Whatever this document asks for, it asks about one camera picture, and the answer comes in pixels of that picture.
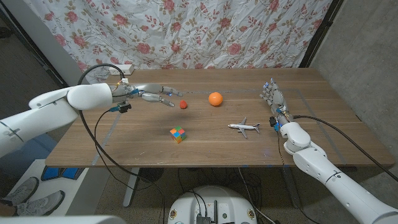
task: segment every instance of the orange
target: orange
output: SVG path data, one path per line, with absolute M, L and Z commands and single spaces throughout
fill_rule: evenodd
M 223 96 L 220 93 L 214 92 L 209 96 L 209 103 L 213 106 L 218 106 L 223 102 Z

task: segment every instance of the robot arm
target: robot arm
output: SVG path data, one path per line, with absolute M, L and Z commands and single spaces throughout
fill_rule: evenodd
M 293 121 L 286 100 L 273 79 L 263 89 L 260 97 L 271 106 L 274 129 L 287 138 L 284 149 L 293 155 L 300 170 L 320 181 L 360 223 L 398 223 L 397 209 L 378 200 L 333 165 L 324 150 Z
M 159 93 L 182 96 L 177 90 L 155 83 L 130 85 L 125 79 L 116 86 L 106 83 L 78 85 L 44 93 L 29 102 L 31 110 L 0 120 L 0 157 L 18 149 L 26 141 L 73 122 L 75 110 L 110 108 L 123 113 L 130 108 L 128 99 L 140 97 L 149 102 L 174 106 Z

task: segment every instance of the white box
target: white box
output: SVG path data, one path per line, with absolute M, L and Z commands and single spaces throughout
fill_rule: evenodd
M 118 68 L 120 68 L 123 71 L 123 74 L 125 75 L 131 75 L 132 72 L 134 71 L 134 67 L 132 65 L 115 65 Z M 111 75 L 120 75 L 120 72 L 113 67 L 109 68 L 109 72 L 111 72 Z

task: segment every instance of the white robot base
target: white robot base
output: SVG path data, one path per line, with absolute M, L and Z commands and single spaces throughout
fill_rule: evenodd
M 197 187 L 193 191 L 196 194 L 192 191 L 186 192 L 173 203 L 168 224 L 257 223 L 253 206 L 237 192 L 216 185 Z

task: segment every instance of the rubik's cube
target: rubik's cube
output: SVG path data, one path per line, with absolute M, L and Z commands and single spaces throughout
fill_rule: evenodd
M 177 126 L 170 130 L 170 134 L 172 135 L 172 139 L 174 139 L 177 143 L 182 142 L 187 136 L 185 135 L 185 131 Z

